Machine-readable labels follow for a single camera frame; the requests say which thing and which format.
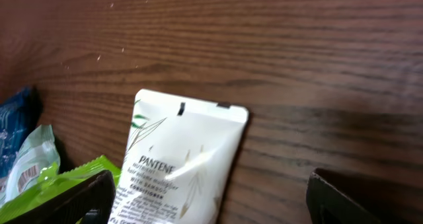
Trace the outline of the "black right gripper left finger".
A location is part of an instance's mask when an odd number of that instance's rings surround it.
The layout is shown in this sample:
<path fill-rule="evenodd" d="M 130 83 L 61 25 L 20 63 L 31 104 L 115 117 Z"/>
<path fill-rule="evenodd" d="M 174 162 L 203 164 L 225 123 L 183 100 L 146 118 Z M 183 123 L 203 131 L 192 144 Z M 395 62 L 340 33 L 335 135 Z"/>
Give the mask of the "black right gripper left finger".
<path fill-rule="evenodd" d="M 115 198 L 112 173 L 102 170 L 7 224 L 107 223 Z"/>

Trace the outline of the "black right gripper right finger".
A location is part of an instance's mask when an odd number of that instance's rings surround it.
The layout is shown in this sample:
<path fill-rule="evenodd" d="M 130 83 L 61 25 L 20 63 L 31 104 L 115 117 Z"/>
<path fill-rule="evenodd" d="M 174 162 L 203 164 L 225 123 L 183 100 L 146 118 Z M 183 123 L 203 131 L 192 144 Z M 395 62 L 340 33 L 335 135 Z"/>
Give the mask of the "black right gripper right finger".
<path fill-rule="evenodd" d="M 364 197 L 368 190 L 352 177 L 315 169 L 309 176 L 306 204 L 313 223 L 396 223 L 397 217 Z"/>

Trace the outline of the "green clear snack bag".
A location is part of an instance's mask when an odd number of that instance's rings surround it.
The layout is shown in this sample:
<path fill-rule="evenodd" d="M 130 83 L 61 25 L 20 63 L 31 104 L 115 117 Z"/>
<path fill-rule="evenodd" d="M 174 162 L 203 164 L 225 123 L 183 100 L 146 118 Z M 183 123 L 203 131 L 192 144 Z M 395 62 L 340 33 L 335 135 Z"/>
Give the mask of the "green clear snack bag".
<path fill-rule="evenodd" d="M 43 168 L 32 187 L 5 202 L 1 207 L 1 222 L 6 223 L 42 205 L 103 170 L 112 173 L 115 184 L 121 175 L 121 169 L 104 155 L 61 174 L 57 173 L 57 169 L 57 165 Z"/>

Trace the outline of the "teal white snack packet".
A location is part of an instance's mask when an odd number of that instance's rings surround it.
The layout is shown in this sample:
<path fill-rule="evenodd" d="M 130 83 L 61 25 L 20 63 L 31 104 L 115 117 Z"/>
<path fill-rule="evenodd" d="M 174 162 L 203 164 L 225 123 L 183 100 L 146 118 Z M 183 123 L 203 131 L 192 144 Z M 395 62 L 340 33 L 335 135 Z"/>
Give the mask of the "teal white snack packet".
<path fill-rule="evenodd" d="M 43 170 L 61 164 L 51 125 L 40 125 L 24 140 L 1 194 L 1 206 L 38 183 Z"/>

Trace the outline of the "white conditioner tube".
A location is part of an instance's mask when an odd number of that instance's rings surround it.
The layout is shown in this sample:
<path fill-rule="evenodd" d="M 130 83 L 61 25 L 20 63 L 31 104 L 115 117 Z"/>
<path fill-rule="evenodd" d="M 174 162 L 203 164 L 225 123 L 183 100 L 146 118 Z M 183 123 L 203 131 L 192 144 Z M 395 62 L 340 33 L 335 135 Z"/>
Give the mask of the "white conditioner tube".
<path fill-rule="evenodd" d="M 141 89 L 109 222 L 215 223 L 248 118 L 242 106 Z"/>

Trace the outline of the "blue snack bar wrapper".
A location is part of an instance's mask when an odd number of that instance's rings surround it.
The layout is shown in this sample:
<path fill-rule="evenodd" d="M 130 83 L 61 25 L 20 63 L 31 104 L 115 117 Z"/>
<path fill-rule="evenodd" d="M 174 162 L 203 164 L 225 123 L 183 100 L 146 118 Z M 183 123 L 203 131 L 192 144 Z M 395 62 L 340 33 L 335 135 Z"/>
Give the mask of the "blue snack bar wrapper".
<path fill-rule="evenodd" d="M 9 175 L 41 113 L 42 101 L 35 87 L 25 87 L 1 103 L 1 178 Z"/>

